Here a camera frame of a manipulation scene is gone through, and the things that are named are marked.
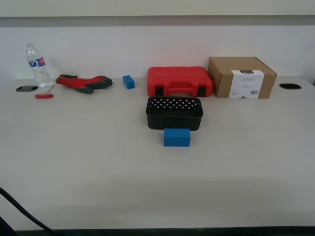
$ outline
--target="water bottle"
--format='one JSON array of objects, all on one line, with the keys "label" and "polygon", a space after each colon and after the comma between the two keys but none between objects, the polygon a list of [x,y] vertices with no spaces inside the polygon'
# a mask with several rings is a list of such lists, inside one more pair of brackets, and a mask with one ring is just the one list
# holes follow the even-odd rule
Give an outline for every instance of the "water bottle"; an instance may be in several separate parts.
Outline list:
[{"label": "water bottle", "polygon": [[44,57],[32,43],[26,44],[26,58],[34,72],[35,80],[39,87],[49,87],[54,84],[46,70]]}]

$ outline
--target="red glove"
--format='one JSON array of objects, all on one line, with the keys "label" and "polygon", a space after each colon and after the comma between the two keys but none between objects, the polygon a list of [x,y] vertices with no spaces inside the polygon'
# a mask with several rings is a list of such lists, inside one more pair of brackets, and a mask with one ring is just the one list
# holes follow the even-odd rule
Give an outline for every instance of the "red glove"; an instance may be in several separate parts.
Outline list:
[{"label": "red glove", "polygon": [[60,75],[56,84],[71,87],[79,92],[92,93],[94,89],[104,89],[113,84],[112,80],[105,76],[96,76],[91,79],[81,79],[78,76]]}]

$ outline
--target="blue block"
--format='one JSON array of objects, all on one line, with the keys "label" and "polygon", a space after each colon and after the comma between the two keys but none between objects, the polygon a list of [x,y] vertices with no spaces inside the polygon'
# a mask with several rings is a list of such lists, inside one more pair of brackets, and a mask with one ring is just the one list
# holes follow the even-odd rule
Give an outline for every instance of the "blue block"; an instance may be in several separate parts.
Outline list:
[{"label": "blue block", "polygon": [[164,129],[164,147],[189,147],[189,129]]},{"label": "blue block", "polygon": [[127,89],[134,89],[134,80],[130,75],[123,76],[123,81]]}]

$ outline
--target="red plastic case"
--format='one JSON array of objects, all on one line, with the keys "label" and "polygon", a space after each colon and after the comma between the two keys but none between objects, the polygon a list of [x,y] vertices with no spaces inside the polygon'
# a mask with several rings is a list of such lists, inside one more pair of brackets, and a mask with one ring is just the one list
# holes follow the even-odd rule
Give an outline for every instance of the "red plastic case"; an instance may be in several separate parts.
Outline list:
[{"label": "red plastic case", "polygon": [[212,90],[213,82],[201,66],[151,67],[148,71],[149,96],[189,93],[194,97],[207,97]]}]

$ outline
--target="red screwdriver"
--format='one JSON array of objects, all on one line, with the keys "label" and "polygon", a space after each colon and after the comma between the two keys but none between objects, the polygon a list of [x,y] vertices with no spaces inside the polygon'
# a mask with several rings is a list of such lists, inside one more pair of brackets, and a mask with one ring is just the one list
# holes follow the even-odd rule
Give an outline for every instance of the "red screwdriver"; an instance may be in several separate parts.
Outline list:
[{"label": "red screwdriver", "polygon": [[52,86],[46,93],[40,93],[40,94],[35,94],[36,98],[51,98],[54,95],[49,93],[52,89],[54,88],[54,86]]}]

